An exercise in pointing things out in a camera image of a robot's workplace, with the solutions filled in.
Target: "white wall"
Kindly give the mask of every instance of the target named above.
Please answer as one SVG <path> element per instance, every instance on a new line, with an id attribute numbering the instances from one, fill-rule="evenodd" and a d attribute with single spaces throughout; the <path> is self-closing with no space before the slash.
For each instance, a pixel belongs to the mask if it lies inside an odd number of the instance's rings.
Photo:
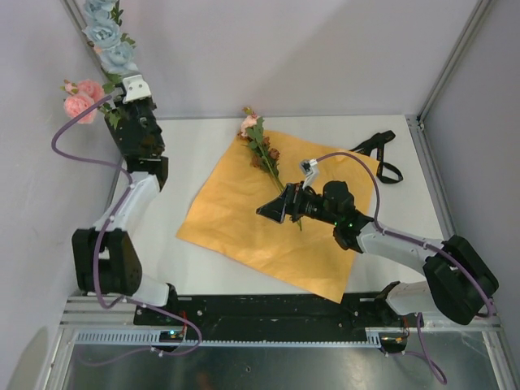
<path id="1" fill-rule="evenodd" d="M 520 365 L 520 2 L 492 9 L 427 117 L 459 232 L 500 283 L 496 303 Z"/>
<path id="2" fill-rule="evenodd" d="M 416 114 L 477 0 L 122 3 L 157 115 L 215 117 Z"/>
<path id="3" fill-rule="evenodd" d="M 76 288 L 71 235 L 101 214 L 113 172 L 50 150 L 67 121 L 63 78 L 99 78 L 61 2 L 0 2 L 0 52 L 0 388 L 27 347 L 11 382 L 19 389 L 32 388 Z M 101 121 L 73 128 L 59 145 L 118 158 Z"/>

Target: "orange cloth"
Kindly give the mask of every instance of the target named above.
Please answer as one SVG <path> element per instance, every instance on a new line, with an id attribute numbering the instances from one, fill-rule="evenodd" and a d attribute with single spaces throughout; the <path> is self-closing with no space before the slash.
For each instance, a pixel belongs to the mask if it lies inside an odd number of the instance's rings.
<path id="1" fill-rule="evenodd" d="M 317 145 L 280 132 L 265 131 L 271 147 L 280 151 L 283 184 L 302 181 L 299 162 L 338 149 Z M 193 201 L 177 237 L 242 262 L 276 279 L 340 302 L 355 253 L 344 251 L 332 237 L 333 226 L 303 218 L 303 231 L 289 217 L 277 224 L 256 215 L 259 206 L 280 195 L 271 177 L 251 167 L 253 153 L 245 141 L 234 140 Z M 375 173 L 378 162 L 358 154 Z M 373 186 L 364 169 L 351 158 L 338 156 L 319 164 L 313 188 L 321 193 L 330 180 L 342 180 L 356 207 L 368 211 Z"/>

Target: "tabletop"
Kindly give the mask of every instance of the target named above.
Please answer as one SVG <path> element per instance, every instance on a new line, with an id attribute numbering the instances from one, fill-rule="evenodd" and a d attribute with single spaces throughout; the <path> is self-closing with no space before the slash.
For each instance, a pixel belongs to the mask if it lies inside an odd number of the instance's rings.
<path id="1" fill-rule="evenodd" d="M 241 119 L 173 119 L 158 123 L 166 143 L 163 155 L 169 158 L 169 176 L 132 236 L 143 271 L 175 285 L 177 292 L 184 295 L 305 293 L 221 253 L 176 238 L 191 202 L 232 142 Z M 379 220 L 391 228 L 414 235 L 442 237 L 403 115 L 265 118 L 264 126 L 347 150 L 376 132 L 394 131 L 396 138 L 385 145 L 384 160 L 398 167 L 405 179 L 399 184 L 379 182 Z M 114 192 L 115 199 L 126 185 L 126 179 L 121 175 Z M 369 215 L 374 208 L 375 196 L 372 197 Z M 424 277 L 386 258 L 359 254 L 346 292 L 380 291 L 397 280 L 413 283 L 424 280 Z"/>

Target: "black strap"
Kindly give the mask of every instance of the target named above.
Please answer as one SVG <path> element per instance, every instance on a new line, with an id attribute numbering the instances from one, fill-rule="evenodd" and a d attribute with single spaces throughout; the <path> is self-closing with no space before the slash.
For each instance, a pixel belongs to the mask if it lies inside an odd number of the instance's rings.
<path id="1" fill-rule="evenodd" d="M 360 154 L 365 154 L 366 156 L 370 156 L 372 150 L 377 149 L 377 160 L 379 161 L 379 166 L 377 167 L 377 177 L 381 180 L 381 183 L 385 184 L 396 184 L 400 181 L 403 181 L 403 175 L 401 171 L 399 171 L 395 166 L 393 166 L 389 162 L 384 162 L 384 144 L 390 142 L 396 137 L 396 134 L 392 130 L 388 130 L 386 132 L 378 132 L 371 139 L 363 141 L 361 144 L 351 149 L 351 152 L 357 152 Z M 383 176 L 383 168 L 387 168 L 397 175 L 397 179 L 393 179 L 391 177 Z"/>

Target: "light blue rose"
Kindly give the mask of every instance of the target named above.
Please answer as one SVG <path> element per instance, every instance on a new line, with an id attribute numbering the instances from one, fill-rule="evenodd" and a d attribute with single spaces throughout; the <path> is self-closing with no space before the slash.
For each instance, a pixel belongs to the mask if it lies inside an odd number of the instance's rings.
<path id="1" fill-rule="evenodd" d="M 101 8 L 97 2 L 86 2 L 83 5 L 83 11 L 88 24 L 104 24 L 111 19 L 110 11 Z"/>
<path id="2" fill-rule="evenodd" d="M 115 4 L 117 3 L 117 0 L 87 0 L 86 3 L 90 3 L 95 7 L 99 7 L 105 11 L 110 12 L 110 11 L 112 11 L 112 8 L 114 8 Z"/>
<path id="3" fill-rule="evenodd" d="M 121 42 L 121 30 L 114 20 L 87 26 L 83 33 L 96 47 L 102 50 L 108 50 Z"/>
<path id="4" fill-rule="evenodd" d="M 137 65 L 133 62 L 133 48 L 128 42 L 121 42 L 109 50 L 104 50 L 99 58 L 108 73 L 123 75 L 137 71 Z"/>

